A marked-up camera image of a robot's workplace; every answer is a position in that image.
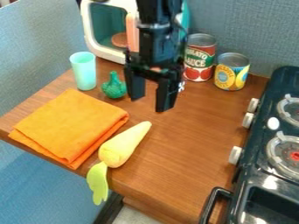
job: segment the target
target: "toy kitchen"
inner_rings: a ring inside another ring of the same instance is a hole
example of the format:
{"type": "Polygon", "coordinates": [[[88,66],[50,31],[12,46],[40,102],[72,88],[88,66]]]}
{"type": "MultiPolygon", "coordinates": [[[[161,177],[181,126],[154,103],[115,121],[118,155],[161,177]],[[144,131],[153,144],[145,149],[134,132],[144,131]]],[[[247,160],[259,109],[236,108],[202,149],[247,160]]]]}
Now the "toy kitchen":
{"type": "Polygon", "coordinates": [[[299,67],[275,70],[242,125],[250,133],[229,157],[236,165],[232,191],[213,188],[199,223],[209,222],[220,197],[228,201],[224,223],[299,223],[299,67]]]}

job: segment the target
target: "folded cloth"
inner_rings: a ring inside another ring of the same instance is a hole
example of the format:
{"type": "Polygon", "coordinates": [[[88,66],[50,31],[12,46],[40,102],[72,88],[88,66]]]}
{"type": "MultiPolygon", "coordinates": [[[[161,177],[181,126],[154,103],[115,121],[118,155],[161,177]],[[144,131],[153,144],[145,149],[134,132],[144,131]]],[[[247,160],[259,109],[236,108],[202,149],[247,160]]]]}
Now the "folded cloth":
{"type": "Polygon", "coordinates": [[[128,119],[121,108],[67,89],[15,125],[9,137],[75,170],[128,119]]]}

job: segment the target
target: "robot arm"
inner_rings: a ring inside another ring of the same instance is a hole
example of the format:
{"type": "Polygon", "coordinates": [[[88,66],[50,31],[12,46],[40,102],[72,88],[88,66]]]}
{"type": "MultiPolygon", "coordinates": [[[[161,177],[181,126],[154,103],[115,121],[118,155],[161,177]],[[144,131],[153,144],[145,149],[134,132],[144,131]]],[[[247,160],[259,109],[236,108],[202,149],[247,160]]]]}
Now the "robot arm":
{"type": "Polygon", "coordinates": [[[176,16],[183,0],[136,0],[139,10],[139,53],[126,51],[124,68],[132,101],[145,95],[145,79],[156,81],[156,112],[174,106],[182,87],[184,57],[179,43],[180,26],[176,16]]]}

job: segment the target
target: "floor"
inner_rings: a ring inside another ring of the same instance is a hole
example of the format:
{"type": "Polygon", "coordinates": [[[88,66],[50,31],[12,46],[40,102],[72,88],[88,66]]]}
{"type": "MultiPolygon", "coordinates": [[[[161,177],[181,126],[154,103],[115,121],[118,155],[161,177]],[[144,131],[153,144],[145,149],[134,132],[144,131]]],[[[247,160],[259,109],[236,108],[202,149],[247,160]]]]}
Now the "floor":
{"type": "Polygon", "coordinates": [[[113,224],[161,224],[161,222],[154,220],[129,206],[124,206],[113,224]]]}

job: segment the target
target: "tin can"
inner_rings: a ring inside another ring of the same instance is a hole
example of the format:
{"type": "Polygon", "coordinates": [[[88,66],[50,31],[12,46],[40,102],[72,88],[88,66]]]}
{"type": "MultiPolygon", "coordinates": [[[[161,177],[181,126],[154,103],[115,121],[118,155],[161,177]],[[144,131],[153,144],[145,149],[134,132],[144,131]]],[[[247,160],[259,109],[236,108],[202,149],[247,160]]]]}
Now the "tin can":
{"type": "Polygon", "coordinates": [[[249,67],[249,59],[243,54],[222,53],[218,56],[214,83],[224,90],[242,89],[246,83],[249,67]]]}
{"type": "Polygon", "coordinates": [[[207,81],[212,77],[212,63],[216,50],[216,38],[196,33],[188,38],[184,54],[184,77],[191,81],[207,81]]]}

